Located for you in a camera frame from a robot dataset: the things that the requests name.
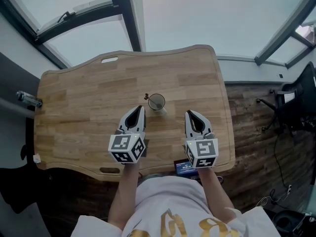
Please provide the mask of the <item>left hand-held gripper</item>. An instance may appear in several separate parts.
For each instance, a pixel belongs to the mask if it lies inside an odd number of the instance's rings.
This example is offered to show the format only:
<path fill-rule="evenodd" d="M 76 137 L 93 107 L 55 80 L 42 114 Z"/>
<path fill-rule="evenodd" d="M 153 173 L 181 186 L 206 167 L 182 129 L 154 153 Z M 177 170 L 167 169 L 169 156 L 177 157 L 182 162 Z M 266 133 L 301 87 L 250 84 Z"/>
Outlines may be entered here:
<path fill-rule="evenodd" d="M 110 136 L 108 152 L 115 162 L 136 164 L 146 150 L 146 111 L 142 105 L 130 109 L 120 119 L 114 135 Z"/>

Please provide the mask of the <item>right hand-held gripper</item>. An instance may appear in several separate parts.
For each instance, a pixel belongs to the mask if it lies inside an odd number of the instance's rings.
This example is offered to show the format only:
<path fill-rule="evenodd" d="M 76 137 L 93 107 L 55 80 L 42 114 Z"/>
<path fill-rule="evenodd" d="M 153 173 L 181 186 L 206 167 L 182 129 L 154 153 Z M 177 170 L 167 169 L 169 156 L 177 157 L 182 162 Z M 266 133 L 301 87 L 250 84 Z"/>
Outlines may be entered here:
<path fill-rule="evenodd" d="M 185 154 L 194 169 L 212 168 L 219 156 L 218 139 L 212 132 L 210 121 L 202 114 L 187 110 L 185 112 L 186 139 Z"/>

